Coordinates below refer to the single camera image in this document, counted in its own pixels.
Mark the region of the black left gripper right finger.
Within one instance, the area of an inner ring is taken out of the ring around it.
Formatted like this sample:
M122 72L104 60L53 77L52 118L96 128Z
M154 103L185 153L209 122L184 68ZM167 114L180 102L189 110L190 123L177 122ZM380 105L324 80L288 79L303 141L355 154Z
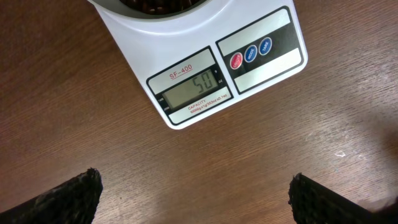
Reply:
M293 176L288 204L297 224L394 224L397 202L371 212L307 176Z

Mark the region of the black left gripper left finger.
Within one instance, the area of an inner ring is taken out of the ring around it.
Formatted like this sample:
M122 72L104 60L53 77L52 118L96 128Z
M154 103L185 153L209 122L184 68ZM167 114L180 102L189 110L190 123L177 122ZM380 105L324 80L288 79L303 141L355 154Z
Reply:
M1 223L91 224L103 191L101 174L86 172L1 213Z

